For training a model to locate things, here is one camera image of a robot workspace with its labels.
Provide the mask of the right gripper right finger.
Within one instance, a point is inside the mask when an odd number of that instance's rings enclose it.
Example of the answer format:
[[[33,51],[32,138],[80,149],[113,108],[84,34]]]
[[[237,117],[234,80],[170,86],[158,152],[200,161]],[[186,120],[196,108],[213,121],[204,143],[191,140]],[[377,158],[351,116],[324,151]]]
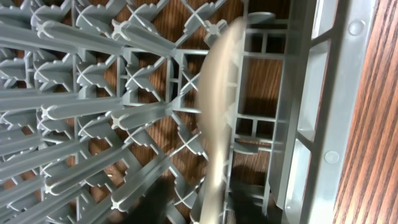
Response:
[[[238,180],[231,182],[231,203],[236,224],[271,224],[262,209],[254,204],[253,198],[243,190],[244,186]]]

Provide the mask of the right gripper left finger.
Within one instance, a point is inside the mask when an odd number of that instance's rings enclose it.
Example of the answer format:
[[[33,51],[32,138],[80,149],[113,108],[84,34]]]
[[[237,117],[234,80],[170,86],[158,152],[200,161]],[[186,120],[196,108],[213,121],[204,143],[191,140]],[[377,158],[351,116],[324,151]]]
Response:
[[[171,188],[167,179],[156,180],[145,198],[121,224],[164,224]]]

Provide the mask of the white plastic spoon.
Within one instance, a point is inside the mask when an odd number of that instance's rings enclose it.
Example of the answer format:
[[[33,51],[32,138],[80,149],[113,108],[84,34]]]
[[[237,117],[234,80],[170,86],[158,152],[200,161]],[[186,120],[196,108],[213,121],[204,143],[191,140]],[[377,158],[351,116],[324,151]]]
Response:
[[[243,56],[246,21],[235,19],[212,45],[203,62],[198,82],[200,125],[210,147],[200,224],[218,223],[223,203],[223,175],[229,149],[229,107],[233,102],[230,79],[238,74],[236,62]]]

